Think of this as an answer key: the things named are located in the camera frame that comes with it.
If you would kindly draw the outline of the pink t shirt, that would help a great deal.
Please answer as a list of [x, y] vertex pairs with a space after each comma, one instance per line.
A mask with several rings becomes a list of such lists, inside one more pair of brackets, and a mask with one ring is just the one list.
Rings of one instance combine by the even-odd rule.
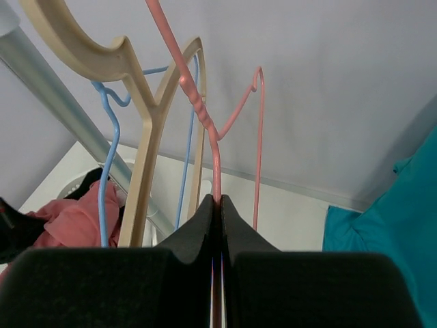
[[[98, 220], [99, 184], [99, 181], [94, 182], [89, 191], [77, 201], [64, 200], [55, 205], [56, 200], [51, 200], [39, 210], [27, 213], [34, 216], [43, 215], [48, 221], [44, 224], [43, 233], [26, 250], [101, 246]], [[13, 261], [6, 263], [6, 268], [1, 272], [1, 281], [9, 275]]]

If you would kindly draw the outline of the pink wire hanger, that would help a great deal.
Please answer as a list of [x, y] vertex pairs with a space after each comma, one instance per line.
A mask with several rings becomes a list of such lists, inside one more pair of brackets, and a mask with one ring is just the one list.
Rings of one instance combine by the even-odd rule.
[[255, 93], [257, 90], [260, 91], [260, 103], [259, 103], [259, 124], [257, 133], [257, 165], [256, 165], [256, 175], [255, 175], [255, 196], [253, 205], [253, 222], [252, 222], [252, 232], [257, 231], [258, 224], [258, 211], [259, 211], [259, 187], [260, 187], [260, 177], [261, 177], [261, 166], [262, 166], [262, 136], [263, 136], [263, 120], [264, 120], [264, 103], [265, 103], [265, 85], [264, 85], [264, 73], [260, 66], [255, 69], [253, 75], [253, 80], [251, 84], [247, 87], [242, 99], [238, 103], [234, 112], [230, 115], [229, 119], [225, 123], [221, 130], [217, 130], [213, 119], [209, 116], [206, 104], [204, 100], [201, 99], [201, 95], [198, 92], [197, 86], [195, 85], [194, 79], [189, 72], [188, 66], [183, 59], [182, 52], [178, 46], [175, 36], [169, 26], [167, 18], [163, 12], [163, 9], [158, 1], [147, 1], [147, 6], [152, 14], [152, 17], [158, 27], [158, 30], [170, 51], [172, 58], [174, 59], [177, 68], [180, 70], [180, 86], [188, 99], [190, 100], [195, 113], [199, 119], [201, 125], [208, 132], [208, 139], [212, 151], [213, 159], [213, 198], [216, 204], [221, 204], [221, 158], [219, 151], [219, 141], [226, 136], [226, 134], [231, 129], [232, 125], [236, 121], [238, 115], [242, 111], [250, 93]]

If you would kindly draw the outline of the blue wire hanger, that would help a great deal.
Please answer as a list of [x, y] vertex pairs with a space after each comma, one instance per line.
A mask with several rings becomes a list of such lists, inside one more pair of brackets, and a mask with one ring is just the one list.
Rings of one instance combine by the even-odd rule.
[[[204, 68], [200, 67], [201, 65], [199, 63], [200, 62], [199, 55], [195, 55], [193, 60], [195, 63], [195, 74], [196, 74], [194, 79], [195, 79], [196, 86], [198, 86], [199, 76], [200, 76], [200, 73], [204, 72]], [[147, 70], [143, 71], [143, 75], [146, 76], [149, 74], [156, 74], [156, 73], [164, 72], [167, 69], [168, 69], [168, 66], [147, 69]], [[110, 106], [108, 96], [110, 96], [120, 107], [127, 107], [131, 101], [131, 96], [130, 96], [130, 94], [127, 94], [126, 99], [122, 100], [114, 90], [104, 86], [104, 84], [102, 82], [91, 81], [91, 84], [96, 89], [96, 91], [99, 93], [103, 109], [105, 110], [108, 117], [110, 118], [110, 120], [113, 124], [113, 130], [114, 130], [114, 139], [113, 139], [112, 144], [110, 145], [109, 152], [108, 152], [107, 157], [106, 157], [106, 161], [104, 163], [99, 163], [99, 165], [102, 168], [102, 173], [101, 173], [101, 177], [100, 177], [100, 184], [99, 184], [99, 189], [98, 189], [98, 220], [99, 220], [99, 228], [100, 228], [100, 235], [101, 235], [100, 241], [101, 241], [102, 247], [108, 247], [109, 242], [105, 241], [105, 238], [104, 238], [104, 237], [108, 237], [108, 232], [106, 231], [107, 211], [106, 211], [106, 207], [105, 207], [106, 206], [105, 205], [106, 204], [105, 203], [105, 199], [106, 199], [105, 195], [106, 195], [106, 189], [107, 189], [107, 180], [109, 178], [109, 172], [110, 172], [110, 169], [112, 168], [113, 162], [115, 160], [116, 150], [117, 150], [117, 146], [119, 144], [119, 138], [120, 138], [119, 121], [118, 121], [116, 115], [114, 114], [114, 112]], [[188, 171], [188, 158], [189, 158], [190, 152], [191, 152], [191, 143], [192, 143], [193, 127], [194, 127], [194, 116], [195, 116], [194, 114], [195, 114], [194, 108], [192, 108], [191, 122], [190, 122], [190, 126], [189, 126], [189, 131], [188, 131], [186, 153], [185, 153], [185, 158], [184, 158], [184, 168], [183, 168], [181, 185], [180, 185], [178, 212], [177, 212], [177, 217], [176, 217], [176, 229], [178, 228], [178, 225], [180, 223], [180, 215], [181, 215], [180, 213], [182, 210], [184, 191], [185, 191], [185, 187], [186, 187], [186, 177], [187, 177], [187, 171]], [[152, 196], [150, 196], [148, 204], [152, 207], [152, 214], [149, 215], [146, 211], [145, 225], [143, 226], [143, 232], [140, 235], [141, 239], [139, 241], [140, 243], [139, 243], [138, 247], [143, 246], [143, 234], [147, 230], [146, 229], [147, 219], [153, 218], [154, 216], [158, 219], [160, 218], [158, 215], [158, 213], [159, 213], [158, 207], [156, 207], [152, 203]]]

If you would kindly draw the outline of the metal clothes rack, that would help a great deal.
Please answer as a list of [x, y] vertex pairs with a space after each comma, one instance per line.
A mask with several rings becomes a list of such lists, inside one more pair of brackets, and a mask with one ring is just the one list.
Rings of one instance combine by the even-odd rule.
[[[22, 31], [19, 17], [6, 1], [1, 2], [1, 59], [95, 160], [101, 161], [107, 157], [112, 142], [104, 138]], [[115, 156], [110, 177], [126, 195], [133, 168], [129, 168], [120, 156]]]

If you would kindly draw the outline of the teal t shirt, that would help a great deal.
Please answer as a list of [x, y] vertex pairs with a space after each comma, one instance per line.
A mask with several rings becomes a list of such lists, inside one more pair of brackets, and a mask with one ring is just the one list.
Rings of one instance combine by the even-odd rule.
[[323, 251], [388, 256], [404, 275], [425, 327], [436, 326], [436, 131], [396, 162], [392, 186], [363, 213], [329, 206]]

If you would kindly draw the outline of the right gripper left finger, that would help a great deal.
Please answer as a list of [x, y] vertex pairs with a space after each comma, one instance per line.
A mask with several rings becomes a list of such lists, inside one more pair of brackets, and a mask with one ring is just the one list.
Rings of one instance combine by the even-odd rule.
[[2, 327], [209, 327], [215, 203], [155, 247], [34, 249], [1, 285]]

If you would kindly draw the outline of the white plastic basket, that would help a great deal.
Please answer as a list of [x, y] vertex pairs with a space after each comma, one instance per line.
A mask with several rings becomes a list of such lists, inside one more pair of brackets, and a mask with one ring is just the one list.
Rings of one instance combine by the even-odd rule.
[[[81, 160], [79, 167], [82, 171], [64, 184], [57, 196], [59, 199], [81, 197], [88, 191], [90, 184], [101, 177], [101, 163], [95, 162], [88, 154], [78, 156], [77, 159]], [[182, 178], [183, 172], [183, 162], [158, 156], [143, 234], [144, 247], [155, 246], [172, 233], [176, 219], [182, 225], [193, 216], [189, 207], [194, 165], [188, 165], [185, 178]]]

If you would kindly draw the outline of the beige wooden hanger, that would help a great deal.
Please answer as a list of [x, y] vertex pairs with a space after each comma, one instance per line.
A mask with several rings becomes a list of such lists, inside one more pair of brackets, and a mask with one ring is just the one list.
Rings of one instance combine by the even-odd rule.
[[152, 93], [130, 40], [117, 37], [107, 48], [79, 26], [64, 1], [21, 1], [35, 30], [56, 56], [75, 73], [92, 81], [122, 81], [142, 119], [142, 135], [127, 195], [119, 247], [140, 247], [158, 149], [180, 71], [171, 62]]

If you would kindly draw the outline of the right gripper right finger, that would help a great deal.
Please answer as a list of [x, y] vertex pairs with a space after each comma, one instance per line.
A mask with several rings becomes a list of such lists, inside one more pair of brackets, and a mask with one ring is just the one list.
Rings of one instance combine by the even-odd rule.
[[395, 263], [363, 252], [281, 251], [221, 200], [228, 327], [422, 327]]

